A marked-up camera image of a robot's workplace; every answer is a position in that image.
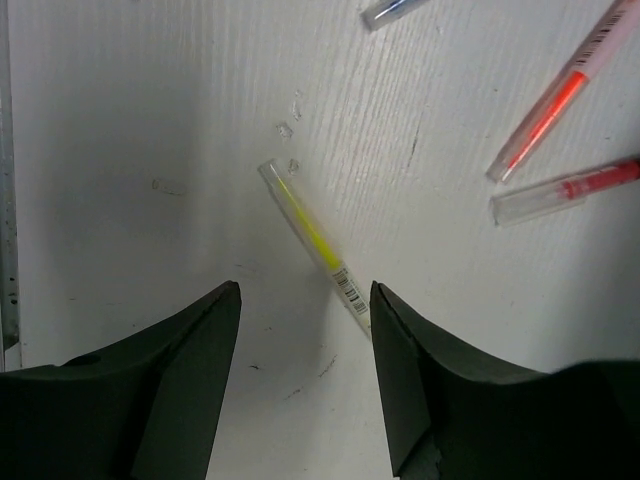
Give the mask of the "yellow highlighter pen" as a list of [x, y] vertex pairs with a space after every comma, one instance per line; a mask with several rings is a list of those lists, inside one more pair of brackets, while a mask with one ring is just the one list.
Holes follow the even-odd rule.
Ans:
[[342, 252], [301, 192], [293, 160], [270, 159], [258, 167], [270, 195], [305, 249], [324, 270], [333, 288], [360, 329], [371, 339], [367, 296], [345, 262]]

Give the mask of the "red gel pen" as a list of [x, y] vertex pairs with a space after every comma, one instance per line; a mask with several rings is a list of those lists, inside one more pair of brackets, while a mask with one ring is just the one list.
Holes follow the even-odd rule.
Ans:
[[639, 180], [639, 156], [622, 158], [494, 196], [497, 226], [509, 226], [583, 203], [587, 197]]

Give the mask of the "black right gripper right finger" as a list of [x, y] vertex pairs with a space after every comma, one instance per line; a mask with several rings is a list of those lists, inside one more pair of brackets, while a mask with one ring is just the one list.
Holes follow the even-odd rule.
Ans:
[[492, 356], [370, 291], [372, 340], [397, 479], [635, 479], [639, 365], [542, 373]]

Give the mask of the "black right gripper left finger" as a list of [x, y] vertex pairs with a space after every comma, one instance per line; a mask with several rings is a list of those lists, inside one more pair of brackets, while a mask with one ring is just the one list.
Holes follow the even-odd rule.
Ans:
[[239, 330], [228, 281], [65, 364], [1, 377], [5, 479], [203, 479]]

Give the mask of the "orange highlighter pen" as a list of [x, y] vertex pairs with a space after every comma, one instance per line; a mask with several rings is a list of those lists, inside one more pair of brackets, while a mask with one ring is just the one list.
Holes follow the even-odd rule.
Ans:
[[637, 1], [612, 3], [501, 148], [486, 172], [491, 181], [511, 179], [638, 25]]

